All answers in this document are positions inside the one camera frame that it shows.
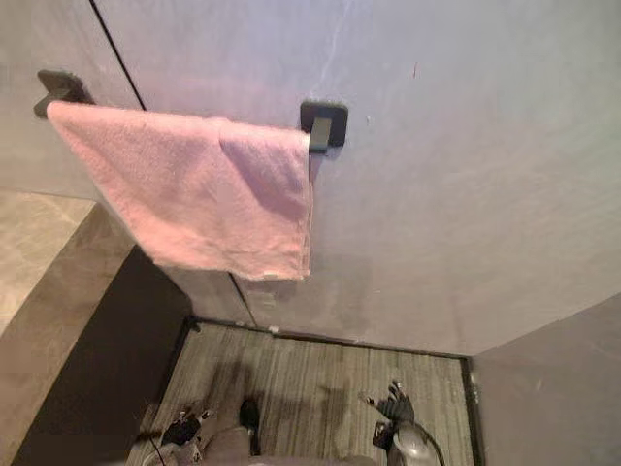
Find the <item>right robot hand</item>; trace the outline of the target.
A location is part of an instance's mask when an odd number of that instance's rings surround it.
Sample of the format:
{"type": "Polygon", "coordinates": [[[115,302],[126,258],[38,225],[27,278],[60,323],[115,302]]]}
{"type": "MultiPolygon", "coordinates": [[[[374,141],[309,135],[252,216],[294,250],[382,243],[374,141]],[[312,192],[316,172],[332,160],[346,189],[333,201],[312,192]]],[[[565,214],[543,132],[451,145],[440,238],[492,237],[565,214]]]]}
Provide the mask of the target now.
{"type": "Polygon", "coordinates": [[[391,422],[415,423],[414,407],[409,397],[404,393],[403,385],[397,380],[393,380],[388,386],[386,398],[375,399],[365,393],[359,393],[358,399],[377,410],[391,422]]]}

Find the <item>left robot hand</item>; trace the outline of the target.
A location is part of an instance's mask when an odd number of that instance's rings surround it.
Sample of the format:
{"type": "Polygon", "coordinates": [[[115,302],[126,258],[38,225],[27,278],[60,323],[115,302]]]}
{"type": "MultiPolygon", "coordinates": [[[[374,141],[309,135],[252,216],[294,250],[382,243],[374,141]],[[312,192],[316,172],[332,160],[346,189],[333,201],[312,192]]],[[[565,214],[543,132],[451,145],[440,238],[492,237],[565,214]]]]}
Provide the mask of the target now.
{"type": "Polygon", "coordinates": [[[198,415],[191,412],[180,412],[179,418],[173,421],[162,435],[160,445],[172,444],[182,447],[197,439],[203,423],[213,414],[214,411],[210,409],[206,409],[198,415]]]}

